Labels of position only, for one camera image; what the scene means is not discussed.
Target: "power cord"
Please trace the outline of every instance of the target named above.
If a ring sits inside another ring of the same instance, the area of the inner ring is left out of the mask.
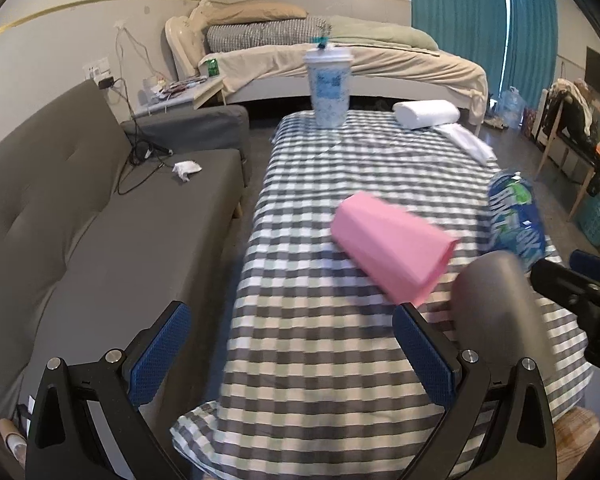
[[[124,93],[122,93],[120,90],[115,88],[115,84],[118,82],[122,83]],[[129,155],[126,158],[125,163],[122,165],[122,168],[120,169],[120,173],[118,174],[118,181],[116,183],[116,192],[122,196],[122,195],[126,195],[127,193],[130,193],[133,190],[137,189],[138,187],[142,186],[142,184],[144,184],[147,180],[149,180],[149,177],[151,177],[154,173],[156,173],[158,170],[160,170],[160,168],[163,168],[165,166],[167,166],[168,168],[173,168],[173,165],[168,163],[166,160],[163,160],[160,157],[160,155],[158,155],[158,151],[162,149],[161,147],[157,147],[150,140],[143,138],[143,137],[145,137],[145,135],[144,135],[144,132],[142,131],[142,128],[140,127],[140,124],[138,124],[138,120],[136,119],[136,116],[133,112],[131,102],[129,101],[128,88],[126,86],[125,79],[123,77],[119,77],[118,79],[116,79],[114,81],[111,89],[116,94],[118,94],[122,99],[124,99],[124,101],[126,102],[126,106],[129,109],[129,114],[131,115],[131,119],[134,122],[133,135],[125,132],[126,138],[131,143],[131,151],[129,152]],[[171,150],[169,150],[168,153],[169,153],[169,155],[173,154],[173,152]],[[135,168],[144,164],[149,159],[149,157],[152,155],[155,155],[155,157],[160,162],[158,164],[158,166],[156,166],[155,169],[151,173],[149,173],[149,175],[147,175],[144,179],[142,179],[138,184],[135,184],[135,186],[133,186],[125,191],[120,191],[120,184],[122,184],[124,182],[124,180],[126,180],[126,178],[129,177],[129,175],[131,175],[131,173],[133,173]],[[131,165],[132,169],[129,173],[126,174],[126,176],[123,179],[122,175],[124,174],[124,172],[126,170],[127,164]]]
[[[155,67],[154,67],[154,65],[153,65],[153,63],[151,63],[151,58],[149,57],[149,50],[147,49],[147,47],[144,46],[144,44],[140,43],[140,41],[136,40],[136,38],[134,37],[134,35],[126,27],[119,27],[118,31],[116,33],[116,57],[118,58],[118,67],[120,69],[120,77],[122,77],[122,60],[125,57],[125,49],[124,49],[122,43],[120,43],[120,34],[122,32],[124,32],[126,34],[126,36],[128,37],[129,41],[133,45],[134,50],[136,51],[136,54],[138,54],[138,56],[141,57],[142,60],[144,60],[144,62],[149,67],[149,70],[152,72],[152,74],[153,75],[159,75],[164,80],[167,80],[168,79],[167,76],[165,76],[159,70],[156,70]],[[141,47],[142,50],[144,50],[144,56],[142,54],[140,54],[140,52],[138,52],[138,49],[136,48],[136,45],[139,46],[139,47]]]

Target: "teal curtain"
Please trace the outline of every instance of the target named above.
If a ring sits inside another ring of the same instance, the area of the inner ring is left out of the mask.
[[[483,67],[489,92],[498,94],[507,40],[505,0],[411,0],[411,25],[432,36],[440,49]]]
[[[515,86],[527,105],[538,105],[554,80],[558,54],[555,0],[511,0],[509,48],[502,89]]]

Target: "green blanket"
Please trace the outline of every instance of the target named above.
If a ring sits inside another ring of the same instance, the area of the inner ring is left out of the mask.
[[[370,22],[346,16],[323,16],[331,24],[330,40],[335,43],[356,43],[382,46],[393,43],[425,50],[439,50],[438,44],[426,32],[395,23]]]

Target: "blue storage crate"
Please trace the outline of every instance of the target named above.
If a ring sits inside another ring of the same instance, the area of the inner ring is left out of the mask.
[[[585,197],[576,220],[589,242],[600,245],[600,195]]]

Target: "gray sofa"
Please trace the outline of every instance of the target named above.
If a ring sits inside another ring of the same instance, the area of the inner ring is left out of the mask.
[[[49,358],[77,364],[125,348],[181,300],[192,309],[192,332],[141,410],[175,457],[168,429],[201,400],[209,334],[221,315],[208,294],[250,173],[248,116],[238,106],[183,108],[143,118],[141,127],[174,149],[171,162],[192,159],[202,171],[183,183],[164,167],[116,193],[130,143],[92,82],[0,143],[0,418],[36,395]],[[121,189],[155,165],[135,169]],[[102,414],[93,416],[109,451]],[[0,478],[23,476],[0,441]]]

